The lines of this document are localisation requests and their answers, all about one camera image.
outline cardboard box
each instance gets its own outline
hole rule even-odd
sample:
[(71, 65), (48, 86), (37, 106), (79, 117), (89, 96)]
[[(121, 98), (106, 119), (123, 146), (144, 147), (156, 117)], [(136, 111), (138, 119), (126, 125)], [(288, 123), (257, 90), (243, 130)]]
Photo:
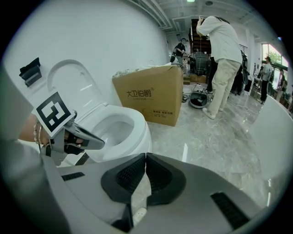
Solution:
[(122, 106), (145, 120), (175, 126), (182, 102), (183, 73), (179, 66), (162, 66), (113, 78)]
[(206, 76), (205, 75), (196, 75), (196, 74), (191, 74), (190, 75), (190, 81), (191, 82), (196, 82), (196, 83), (203, 83), (206, 84)]

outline ceiling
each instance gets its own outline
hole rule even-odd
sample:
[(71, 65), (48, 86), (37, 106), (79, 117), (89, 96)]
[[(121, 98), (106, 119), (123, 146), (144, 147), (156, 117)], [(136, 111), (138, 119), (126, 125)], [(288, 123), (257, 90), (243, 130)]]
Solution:
[(189, 32), (191, 19), (220, 16), (233, 26), (249, 29), (255, 41), (273, 44), (282, 51), (276, 33), (264, 18), (242, 0), (127, 0), (147, 12), (167, 34)]

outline toilet bowl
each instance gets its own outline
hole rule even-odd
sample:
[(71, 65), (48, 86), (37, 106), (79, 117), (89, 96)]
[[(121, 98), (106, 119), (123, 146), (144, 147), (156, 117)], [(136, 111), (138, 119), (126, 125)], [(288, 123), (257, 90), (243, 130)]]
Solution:
[[(68, 107), (77, 111), (77, 124), (105, 141), (101, 150), (86, 150), (93, 161), (152, 151), (150, 130), (144, 116), (134, 109), (109, 105), (80, 62), (64, 60), (57, 63), (50, 70), (44, 86), (47, 93), (58, 91)], [(75, 165), (83, 154), (69, 154), (64, 162)]]

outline toilet seat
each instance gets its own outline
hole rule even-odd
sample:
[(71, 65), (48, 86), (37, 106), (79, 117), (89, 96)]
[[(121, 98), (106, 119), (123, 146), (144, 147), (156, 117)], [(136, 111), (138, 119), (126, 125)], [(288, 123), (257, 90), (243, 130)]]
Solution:
[(75, 122), (95, 134), (99, 123), (108, 127), (115, 123), (127, 123), (132, 131), (121, 143), (101, 150), (86, 150), (95, 161), (127, 156), (142, 140), (147, 123), (144, 116), (130, 108), (108, 105), (88, 70), (76, 60), (64, 60), (57, 63), (48, 74), (48, 91), (58, 91), (68, 103), (69, 108), (77, 111)]

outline man in black shirt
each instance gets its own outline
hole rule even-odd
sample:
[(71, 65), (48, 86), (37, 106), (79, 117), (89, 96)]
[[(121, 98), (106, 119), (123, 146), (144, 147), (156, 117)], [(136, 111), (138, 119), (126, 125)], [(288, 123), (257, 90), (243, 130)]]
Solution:
[(181, 42), (175, 47), (176, 49), (176, 58), (178, 60), (178, 63), (181, 64), (183, 66), (183, 61), (182, 61), (182, 56), (185, 52), (185, 46), (183, 45), (183, 43), (186, 43), (186, 39), (183, 38), (181, 39)]

